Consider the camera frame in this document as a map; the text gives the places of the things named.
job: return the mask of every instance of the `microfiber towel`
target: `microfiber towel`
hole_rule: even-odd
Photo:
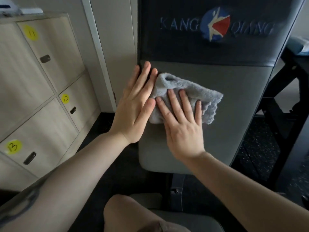
[[[161,73],[158,75],[154,89],[150,95],[150,98],[161,97],[170,111],[173,111],[170,100],[168,98],[168,89],[173,89],[178,101],[181,104],[179,97],[179,90],[184,89],[193,112],[195,112],[195,104],[198,100],[202,101],[202,122],[211,124],[214,121],[214,115],[216,114],[217,104],[221,101],[223,94],[214,90],[210,90],[200,86],[194,82],[181,79],[169,73]],[[163,123],[163,116],[158,108],[155,106],[153,112],[149,118],[152,124]]]

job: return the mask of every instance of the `yellow number label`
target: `yellow number label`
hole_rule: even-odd
[[[26,37],[28,37],[30,40],[37,40],[39,38],[39,34],[33,27],[25,25],[23,30],[25,32]]]
[[[21,144],[21,141],[16,139],[11,140],[6,144],[9,155],[18,153],[21,150],[22,146],[23,145]]]
[[[64,104],[67,104],[70,101],[70,97],[67,94],[63,94],[61,100]]]

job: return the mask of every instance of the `hand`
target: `hand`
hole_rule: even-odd
[[[172,89],[168,90],[168,97],[176,117],[174,117],[160,97],[156,99],[157,105],[165,119],[164,126],[168,147],[176,159],[184,160],[188,157],[198,157],[205,152],[202,107],[201,101],[197,101],[194,117],[186,92],[180,90],[179,94],[183,110],[174,91]]]
[[[150,62],[145,62],[141,75],[138,77],[139,70],[139,66],[134,67],[133,75],[123,91],[109,131],[113,134],[122,134],[128,144],[135,143],[141,138],[155,107],[155,100],[149,96],[155,85],[158,70],[155,68],[152,70],[146,84]]]

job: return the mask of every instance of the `thigh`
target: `thigh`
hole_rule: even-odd
[[[104,232],[137,232],[162,218],[129,196],[114,195],[104,208]]]

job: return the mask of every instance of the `finger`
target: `finger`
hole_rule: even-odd
[[[191,107],[191,104],[189,102],[188,96],[183,89],[181,89],[179,91],[179,94],[180,94],[180,98],[181,98],[181,101],[182,101],[184,114],[185,114],[188,121],[193,122],[194,121],[194,115],[193,115],[192,107]]]
[[[162,98],[157,97],[157,105],[166,120],[167,124],[170,127],[176,126],[178,124],[178,121],[176,120],[175,116],[172,114],[172,112],[168,109],[168,107],[165,105]]]
[[[149,98],[145,102],[144,106],[142,107],[141,112],[138,115],[134,124],[139,125],[140,128],[142,128],[144,130],[146,123],[147,123],[147,121],[148,121],[148,119],[149,119],[154,108],[155,108],[155,100],[153,98]]]
[[[136,83],[138,74],[139,74],[139,66],[135,65],[135,67],[133,69],[132,76],[127,83],[127,87],[123,90],[123,97],[127,97],[130,94],[130,92],[132,91],[132,88]]]
[[[149,96],[150,96],[150,94],[151,94],[151,92],[154,88],[157,76],[158,76],[158,70],[156,68],[154,68],[151,72],[149,80],[147,81],[146,85],[144,86],[144,88],[139,93],[139,96],[141,97],[143,102],[145,102],[149,98]]]
[[[166,140],[167,142],[170,142],[172,141],[171,128],[168,126],[166,121],[164,121],[163,124],[166,132]]]
[[[168,97],[170,98],[171,105],[174,111],[174,114],[179,121],[179,123],[183,123],[187,121],[187,118],[185,117],[183,110],[181,109],[181,106],[177,100],[176,94],[174,93],[174,90],[168,89]]]
[[[202,126],[202,102],[200,100],[195,105],[195,122]]]
[[[150,72],[150,62],[146,61],[145,64],[144,64],[144,68],[141,71],[141,74],[138,77],[135,85],[133,86],[133,89],[132,89],[130,95],[135,97],[137,94],[139,94],[141,89],[144,87],[144,84],[147,80],[149,72]]]

